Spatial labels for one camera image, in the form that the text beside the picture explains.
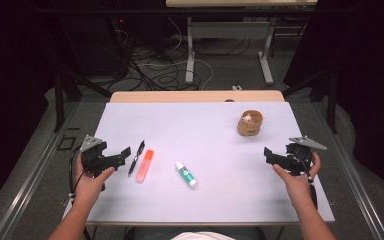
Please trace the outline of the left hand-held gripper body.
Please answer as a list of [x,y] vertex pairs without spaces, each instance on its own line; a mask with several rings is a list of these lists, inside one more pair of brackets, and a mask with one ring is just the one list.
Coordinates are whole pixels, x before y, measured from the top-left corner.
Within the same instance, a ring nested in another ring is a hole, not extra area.
[[111,167],[110,159],[103,155],[107,143],[102,139],[86,135],[81,147],[81,163],[83,170],[98,177],[104,170]]

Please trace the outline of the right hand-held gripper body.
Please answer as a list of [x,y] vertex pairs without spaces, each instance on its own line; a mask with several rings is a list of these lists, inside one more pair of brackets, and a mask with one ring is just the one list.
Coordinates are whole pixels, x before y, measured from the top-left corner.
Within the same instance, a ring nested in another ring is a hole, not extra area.
[[313,149],[327,149],[326,146],[308,136],[290,137],[289,140],[291,143],[286,146],[287,156],[280,166],[289,171],[293,176],[309,173],[310,165],[313,162]]

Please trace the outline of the black pen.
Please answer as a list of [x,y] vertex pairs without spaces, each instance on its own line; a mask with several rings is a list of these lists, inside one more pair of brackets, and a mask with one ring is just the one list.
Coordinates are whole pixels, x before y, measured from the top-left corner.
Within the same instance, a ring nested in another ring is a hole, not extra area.
[[128,177],[130,177],[132,175],[132,173],[133,173],[133,171],[135,169],[135,166],[137,164],[137,161],[139,159],[139,156],[142,154],[144,148],[145,148],[145,140],[142,140],[142,142],[140,143],[140,145],[139,145],[139,147],[138,147],[138,149],[136,151],[136,154],[135,154],[134,159],[133,159],[133,161],[131,163],[131,166],[129,168]]

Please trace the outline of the orange highlighter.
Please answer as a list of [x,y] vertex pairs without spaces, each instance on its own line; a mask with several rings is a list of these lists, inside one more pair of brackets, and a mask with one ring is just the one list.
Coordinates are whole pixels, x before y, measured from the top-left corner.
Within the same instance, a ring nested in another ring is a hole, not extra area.
[[146,154],[143,158],[142,164],[140,166],[140,169],[139,169],[137,176],[136,176],[136,181],[138,183],[142,183],[145,180],[148,169],[149,169],[150,164],[151,164],[151,161],[153,159],[153,156],[154,156],[153,150],[148,150],[146,152]]

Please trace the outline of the wooden pen holder cup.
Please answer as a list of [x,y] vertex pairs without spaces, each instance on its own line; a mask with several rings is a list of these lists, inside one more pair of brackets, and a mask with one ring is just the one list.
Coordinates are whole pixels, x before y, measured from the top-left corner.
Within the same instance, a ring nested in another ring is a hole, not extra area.
[[[246,123],[241,120],[243,116],[250,115],[251,122]],[[237,124],[237,131],[241,136],[256,136],[260,132],[263,123],[263,115],[257,110],[247,110],[242,113]]]

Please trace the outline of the white green glue stick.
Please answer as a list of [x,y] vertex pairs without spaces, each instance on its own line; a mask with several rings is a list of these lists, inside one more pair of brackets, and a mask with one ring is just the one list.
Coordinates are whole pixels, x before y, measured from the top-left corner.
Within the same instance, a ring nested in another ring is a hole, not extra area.
[[197,185],[197,180],[191,174],[191,172],[185,167],[181,162],[175,164],[178,173],[182,176],[185,182],[189,185],[190,188],[195,188]]

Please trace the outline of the person's right hand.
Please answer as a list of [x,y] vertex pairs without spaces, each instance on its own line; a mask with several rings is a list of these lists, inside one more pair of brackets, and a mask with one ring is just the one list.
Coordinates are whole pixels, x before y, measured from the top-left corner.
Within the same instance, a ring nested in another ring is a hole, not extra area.
[[299,176],[291,176],[278,164],[273,165],[275,173],[284,181],[286,184],[286,190],[288,196],[291,199],[291,203],[296,211],[304,210],[309,212],[315,208],[311,197],[309,179],[314,179],[321,168],[321,161],[318,154],[313,151],[313,165],[311,166],[308,174]]

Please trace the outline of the person's left hand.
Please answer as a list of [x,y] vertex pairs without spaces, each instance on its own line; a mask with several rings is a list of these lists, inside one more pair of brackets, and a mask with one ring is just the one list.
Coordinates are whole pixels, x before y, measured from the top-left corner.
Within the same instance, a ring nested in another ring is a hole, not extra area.
[[75,200],[76,206],[93,206],[97,201],[105,181],[115,172],[114,167],[104,170],[98,177],[89,176],[83,169],[82,156],[76,159]]

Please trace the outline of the black metal stand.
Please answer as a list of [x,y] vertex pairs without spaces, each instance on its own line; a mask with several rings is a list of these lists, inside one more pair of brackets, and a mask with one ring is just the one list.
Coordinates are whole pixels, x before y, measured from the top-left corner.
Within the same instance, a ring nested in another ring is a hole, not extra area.
[[65,67],[59,67],[54,71],[54,90],[56,106],[56,125],[55,132],[58,132],[65,122],[64,95],[67,95],[71,101],[80,101],[83,97],[78,85],[84,85],[87,88],[103,95],[111,97],[112,93],[97,84],[91,82],[83,75],[69,70]]
[[328,97],[326,122],[333,133],[337,133],[336,128],[336,102],[337,102],[337,85],[338,85],[338,71],[325,70],[319,71],[309,78],[301,81],[293,87],[288,87],[282,92],[284,97],[301,90],[309,85],[314,84],[314,88],[310,93],[312,102],[321,102],[324,96]]

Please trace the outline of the person's white shirt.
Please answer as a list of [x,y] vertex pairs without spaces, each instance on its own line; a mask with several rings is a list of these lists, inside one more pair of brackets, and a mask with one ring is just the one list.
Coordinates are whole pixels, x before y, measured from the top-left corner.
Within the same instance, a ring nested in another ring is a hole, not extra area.
[[171,240],[235,240],[232,237],[215,232],[183,232]]

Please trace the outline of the dark curtain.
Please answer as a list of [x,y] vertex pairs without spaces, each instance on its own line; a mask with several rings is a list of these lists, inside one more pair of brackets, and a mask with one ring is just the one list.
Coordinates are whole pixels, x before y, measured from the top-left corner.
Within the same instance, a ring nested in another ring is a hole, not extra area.
[[35,131],[53,87],[25,0],[0,0],[0,190]]
[[384,0],[318,0],[347,17],[309,21],[284,83],[295,87],[337,61],[337,103],[356,132],[354,156],[384,180]]

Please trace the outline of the black computer tower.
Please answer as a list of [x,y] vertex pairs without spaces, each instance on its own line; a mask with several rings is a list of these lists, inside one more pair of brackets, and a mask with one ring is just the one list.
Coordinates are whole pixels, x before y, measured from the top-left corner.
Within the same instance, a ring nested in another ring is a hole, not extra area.
[[61,17],[72,51],[82,73],[86,76],[127,75],[127,59],[119,42],[120,30],[113,17]]

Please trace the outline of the metal floor rail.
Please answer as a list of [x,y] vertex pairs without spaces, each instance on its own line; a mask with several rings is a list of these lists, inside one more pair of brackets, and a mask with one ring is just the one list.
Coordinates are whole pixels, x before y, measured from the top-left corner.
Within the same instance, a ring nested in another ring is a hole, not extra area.
[[78,108],[67,106],[59,131],[54,109],[45,112],[0,192],[0,240],[45,240],[59,224],[68,186],[66,153],[57,146]]
[[339,155],[338,163],[342,168],[345,178],[354,195],[357,205],[369,227],[374,240],[384,240],[384,224],[380,219],[375,207],[370,199],[362,179],[352,163],[350,156],[346,152],[344,146],[340,142],[337,134],[335,134],[327,123],[327,113],[322,103],[314,103],[313,107],[317,112],[317,116],[322,122],[322,126],[326,135],[333,144],[333,150]]

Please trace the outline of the white frame desk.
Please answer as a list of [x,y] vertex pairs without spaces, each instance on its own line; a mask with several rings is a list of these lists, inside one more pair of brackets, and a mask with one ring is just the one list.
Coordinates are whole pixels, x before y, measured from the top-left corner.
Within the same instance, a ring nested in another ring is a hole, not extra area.
[[[180,10],[295,10],[297,7],[314,7],[318,0],[166,0],[166,6]],[[274,37],[276,18],[266,17],[265,21],[196,21],[187,18],[188,59],[185,81],[194,80],[195,39],[260,39],[264,48],[258,53],[258,59],[265,83],[272,85],[271,70],[267,61]]]

